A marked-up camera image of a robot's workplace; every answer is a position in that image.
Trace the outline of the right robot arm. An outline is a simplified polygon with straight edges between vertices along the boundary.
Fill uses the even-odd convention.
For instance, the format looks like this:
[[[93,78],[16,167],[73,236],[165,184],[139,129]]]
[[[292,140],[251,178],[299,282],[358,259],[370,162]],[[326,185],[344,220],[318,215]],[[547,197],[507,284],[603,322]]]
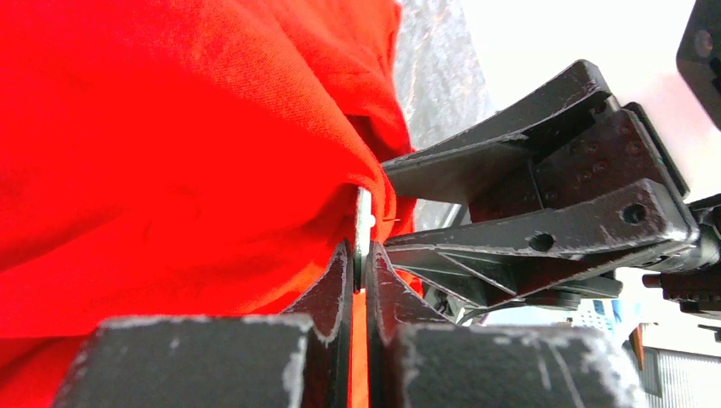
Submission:
[[[458,204],[447,227],[385,243],[391,263],[456,299],[458,324],[519,307],[613,299],[644,271],[681,311],[720,316],[720,199],[689,187],[642,107],[580,59],[483,122],[383,164],[397,195]]]

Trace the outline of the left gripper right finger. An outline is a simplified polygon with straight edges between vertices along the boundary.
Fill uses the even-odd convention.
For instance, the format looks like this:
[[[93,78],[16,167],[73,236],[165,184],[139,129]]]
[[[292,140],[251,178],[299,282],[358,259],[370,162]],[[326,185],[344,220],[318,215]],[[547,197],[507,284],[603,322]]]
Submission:
[[[585,327],[456,326],[394,271],[366,261],[372,407],[642,407],[627,354]]]

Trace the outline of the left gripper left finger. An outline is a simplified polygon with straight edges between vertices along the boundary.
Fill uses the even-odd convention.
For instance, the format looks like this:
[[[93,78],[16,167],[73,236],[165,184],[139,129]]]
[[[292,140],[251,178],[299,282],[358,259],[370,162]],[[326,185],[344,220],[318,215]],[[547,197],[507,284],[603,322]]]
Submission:
[[[353,260],[279,314],[104,322],[72,361],[55,407],[344,407]]]

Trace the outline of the round dark brooch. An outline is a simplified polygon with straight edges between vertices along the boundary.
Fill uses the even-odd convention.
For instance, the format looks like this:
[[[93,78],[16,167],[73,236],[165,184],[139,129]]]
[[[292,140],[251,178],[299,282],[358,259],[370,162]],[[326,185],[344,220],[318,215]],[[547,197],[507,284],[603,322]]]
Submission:
[[[355,205],[355,238],[353,249],[353,287],[360,292],[364,287],[365,261],[370,251],[372,229],[376,218],[372,213],[372,194],[359,187]]]

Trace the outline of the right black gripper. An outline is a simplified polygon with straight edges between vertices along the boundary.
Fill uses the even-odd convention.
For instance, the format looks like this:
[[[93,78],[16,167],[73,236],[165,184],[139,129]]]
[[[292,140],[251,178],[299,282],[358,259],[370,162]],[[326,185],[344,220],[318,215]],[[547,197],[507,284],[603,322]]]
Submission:
[[[396,236],[389,261],[476,308],[625,266],[678,262],[700,228],[630,110],[580,59],[449,139],[383,163],[398,196],[469,204],[473,224]]]

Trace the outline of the red t-shirt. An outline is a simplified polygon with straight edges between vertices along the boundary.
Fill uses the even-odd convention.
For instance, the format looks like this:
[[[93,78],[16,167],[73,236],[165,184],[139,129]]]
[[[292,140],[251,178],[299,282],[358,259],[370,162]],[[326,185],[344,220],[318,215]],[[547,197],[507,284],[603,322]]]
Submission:
[[[355,232],[411,232],[396,1],[1,4],[1,404],[124,315],[274,314]]]

